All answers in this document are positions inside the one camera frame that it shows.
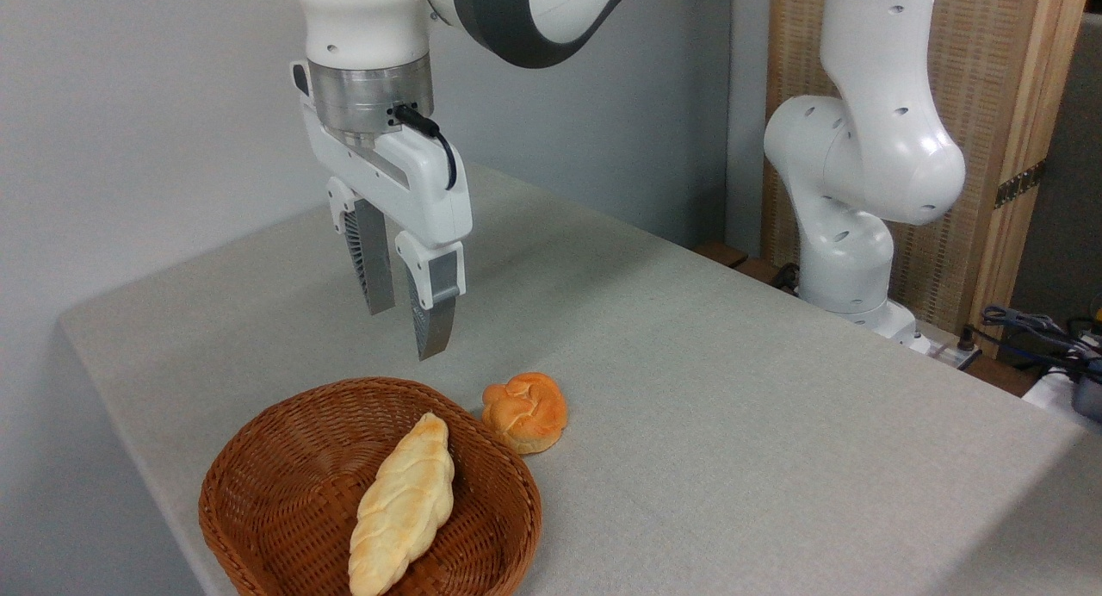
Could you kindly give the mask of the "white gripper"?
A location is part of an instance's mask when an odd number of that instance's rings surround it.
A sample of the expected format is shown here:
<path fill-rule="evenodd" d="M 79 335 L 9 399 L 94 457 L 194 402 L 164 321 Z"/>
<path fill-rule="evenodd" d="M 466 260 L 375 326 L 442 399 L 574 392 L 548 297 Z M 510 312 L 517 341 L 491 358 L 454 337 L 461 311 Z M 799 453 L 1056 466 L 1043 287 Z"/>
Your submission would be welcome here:
<path fill-rule="evenodd" d="M 406 232 L 406 263 L 418 359 L 444 353 L 456 299 L 466 293 L 464 247 L 472 212 L 455 148 L 432 124 L 430 63 L 388 69 L 291 65 L 307 141 L 333 176 L 326 185 L 335 230 L 344 236 L 369 313 L 396 305 L 386 220 Z M 445 245 L 429 248 L 426 245 Z"/>

